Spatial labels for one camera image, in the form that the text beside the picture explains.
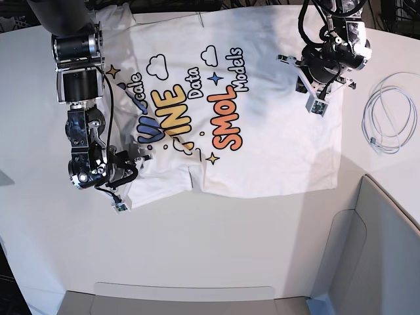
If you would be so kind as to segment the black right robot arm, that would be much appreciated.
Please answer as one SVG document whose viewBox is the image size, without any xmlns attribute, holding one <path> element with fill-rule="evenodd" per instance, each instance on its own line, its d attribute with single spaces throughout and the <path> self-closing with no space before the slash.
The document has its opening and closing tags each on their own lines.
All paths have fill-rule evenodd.
<svg viewBox="0 0 420 315">
<path fill-rule="evenodd" d="M 135 158 L 117 151 L 104 131 L 112 131 L 97 100 L 110 88 L 104 72 L 100 23 L 84 1 L 29 1 L 40 24 L 51 33 L 51 50 L 56 63 L 58 102 L 69 105 L 65 132 L 71 144 L 69 178 L 78 189 L 116 188 L 138 176 Z"/>
</svg>

